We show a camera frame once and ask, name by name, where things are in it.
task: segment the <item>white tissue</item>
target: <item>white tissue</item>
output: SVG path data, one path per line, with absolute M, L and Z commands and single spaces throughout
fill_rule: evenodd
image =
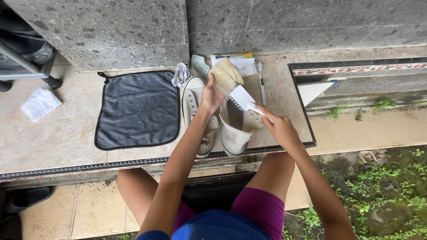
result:
M 21 103 L 21 110 L 34 122 L 55 110 L 61 101 L 47 88 L 35 90 L 26 102 Z

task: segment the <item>purple shorts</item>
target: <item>purple shorts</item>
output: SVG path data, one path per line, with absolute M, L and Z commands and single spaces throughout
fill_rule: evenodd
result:
M 285 204 L 280 198 L 263 190 L 245 187 L 236 197 L 230 212 L 235 212 L 264 230 L 273 240 L 281 240 Z M 173 232 L 196 214 L 181 202 Z

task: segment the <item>shoe insole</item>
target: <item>shoe insole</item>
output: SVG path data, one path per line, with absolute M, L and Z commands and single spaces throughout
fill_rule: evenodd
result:
M 228 119 L 230 121 L 230 126 L 235 129 L 242 130 L 243 128 L 243 111 L 240 111 L 237 106 L 232 102 L 227 102 L 228 108 Z

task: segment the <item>toothbrush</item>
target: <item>toothbrush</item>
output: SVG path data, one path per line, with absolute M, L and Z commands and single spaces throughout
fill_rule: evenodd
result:
M 257 112 L 258 114 L 266 116 L 261 110 L 256 109 L 255 100 L 249 95 L 249 93 L 243 88 L 242 85 L 233 87 L 228 92 L 228 97 L 241 111 L 249 111 L 249 109 Z M 268 120 L 274 124 L 273 120 L 267 117 Z
M 261 76 L 261 69 L 263 68 L 263 63 L 262 62 L 257 62 L 258 63 L 258 69 L 260 70 L 260 86 L 261 86 L 261 97 L 263 99 L 263 105 L 267 104 L 267 100 L 266 100 L 266 92 L 264 90 L 264 79 Z

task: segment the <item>hand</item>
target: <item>hand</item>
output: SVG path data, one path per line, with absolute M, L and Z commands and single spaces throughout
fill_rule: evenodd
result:
M 202 102 L 199 108 L 205 108 L 212 116 L 224 100 L 224 95 L 215 87 L 213 74 L 209 74 L 208 84 L 203 88 Z
M 260 114 L 264 125 L 268 128 L 274 140 L 276 140 L 276 142 L 286 151 L 296 147 L 298 144 L 301 144 L 298 132 L 295 130 L 288 117 L 276 116 L 262 106 L 256 105 L 255 108 L 261 110 L 267 117 L 273 120 L 274 124 L 272 124 L 266 116 Z

